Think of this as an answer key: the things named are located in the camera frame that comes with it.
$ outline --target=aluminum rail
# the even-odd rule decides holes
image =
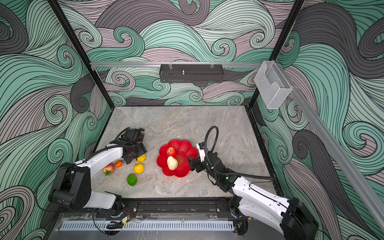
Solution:
[[[161,64],[210,64],[222,65],[223,68],[260,68],[262,62],[144,62],[144,61],[94,61],[90,62],[92,68],[159,68]]]

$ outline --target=lime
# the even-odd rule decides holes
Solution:
[[[127,183],[131,186],[135,186],[135,184],[137,183],[137,178],[136,178],[136,175],[134,173],[131,173],[128,177],[127,177]]]

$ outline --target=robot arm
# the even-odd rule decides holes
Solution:
[[[286,239],[314,239],[319,225],[305,204],[297,198],[289,200],[272,194],[242,176],[247,174],[239,174],[226,168],[217,157],[217,152],[205,149],[210,130],[205,141],[197,144],[200,157],[188,161],[192,171],[207,172],[215,179],[216,182],[212,182],[214,185],[234,195],[229,202],[232,215],[255,218],[279,231]]]
[[[120,196],[91,190],[91,178],[121,157],[129,164],[133,159],[145,154],[147,150],[142,143],[144,135],[141,131],[143,129],[127,128],[122,132],[122,139],[116,138],[89,159],[73,164],[63,163],[57,171],[48,200],[72,210],[102,208],[110,209],[111,215],[119,214],[121,206],[116,198]]]

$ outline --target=gray marble surface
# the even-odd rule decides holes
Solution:
[[[115,168],[111,176],[105,177],[100,171],[92,178],[92,189],[130,198],[231,196],[212,185],[203,172],[189,172],[183,178],[167,177],[156,164],[162,145],[176,138],[188,140],[195,146],[204,141],[205,134],[213,125],[219,128],[215,152],[218,152],[227,168],[246,174],[269,176],[243,106],[117,107],[97,149],[106,146],[126,127],[142,127],[145,129],[143,143],[148,151],[143,162],[144,172],[136,175],[137,184],[132,187],[126,179],[134,173],[135,161]],[[208,141],[209,148],[214,137],[213,130]],[[256,185],[276,193],[271,182]]]

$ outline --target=black cable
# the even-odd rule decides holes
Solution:
[[[274,201],[274,202],[278,202],[278,201],[276,201],[275,199],[272,199],[272,198],[270,198],[270,197],[268,197],[268,196],[266,196],[266,195],[264,195],[264,194],[262,194],[262,193],[260,193],[260,192],[258,192],[258,191],[256,191],[255,189],[253,189],[253,188],[251,188],[251,184],[252,183],[254,183],[254,182],[251,182],[250,184],[249,184],[249,187],[248,188],[250,188],[250,189],[252,189],[253,191],[255,191],[255,192],[257,192],[258,194],[260,194],[261,196],[264,196],[264,197],[266,197],[266,198],[268,198],[268,199],[270,199],[270,200],[272,200],[272,201]]]
[[[124,227],[124,223],[123,222],[117,222],[117,221],[112,221],[110,222],[111,225],[107,225],[107,229],[109,230],[112,230],[112,229],[121,229],[122,227]]]
[[[108,150],[108,149],[112,149],[112,148],[117,148],[117,147],[133,147],[133,145],[113,145],[113,146],[109,146],[109,147],[105,147],[105,148],[102,148],[100,150],[97,150],[96,152],[92,153],[91,155],[89,155],[85,160],[85,162],[87,162],[88,160],[90,160],[92,157],[94,157],[95,155],[105,151],[105,150]]]
[[[92,221],[93,221],[93,224],[95,225],[95,227],[97,228],[97,230],[99,230],[102,234],[107,235],[107,237],[110,236],[108,233],[106,233],[106,232],[104,232],[104,231],[101,231],[101,230],[97,227],[97,225],[96,225],[96,223],[95,223],[95,218],[93,217],[93,209],[92,209]]]
[[[121,132],[116,136],[115,139],[119,138],[125,131],[127,131],[127,130],[129,130],[129,129],[131,129],[131,128],[130,128],[130,127],[127,127],[126,129],[124,129],[123,131],[121,131]]]
[[[233,226],[236,227],[236,229],[233,230],[232,232],[233,232],[233,233],[237,233],[237,230],[239,229],[238,224],[243,223],[243,222],[245,222],[245,221],[248,221],[248,218],[245,218],[245,219],[243,219],[243,220],[241,220],[241,221],[239,221],[239,222],[237,222],[237,223],[234,223]]]
[[[207,134],[205,135],[205,139],[204,139],[204,153],[205,153],[205,157],[207,158],[207,162],[209,163],[209,166],[211,167],[211,169],[213,169],[215,172],[222,174],[222,175],[240,175],[243,177],[249,177],[249,178],[254,178],[254,179],[273,180],[272,177],[268,177],[268,176],[257,176],[257,175],[250,175],[250,174],[244,174],[244,173],[238,173],[238,172],[221,172],[221,171],[215,169],[215,166],[213,166],[213,164],[211,163],[211,161],[208,158],[208,147],[207,147],[207,141],[208,141],[209,133],[214,128],[216,129],[216,137],[215,137],[214,145],[213,145],[212,150],[211,150],[211,151],[213,151],[213,149],[215,148],[216,142],[217,142],[217,138],[218,138],[218,127],[212,126],[208,130]]]
[[[214,186],[216,186],[217,185],[217,182],[213,182],[210,178],[209,178],[209,173],[207,173],[207,176],[208,176],[208,180],[214,185]]]
[[[251,182],[249,185],[251,185],[253,183],[263,183],[263,182],[272,182],[272,180],[269,180],[269,181],[259,181],[259,182]]]

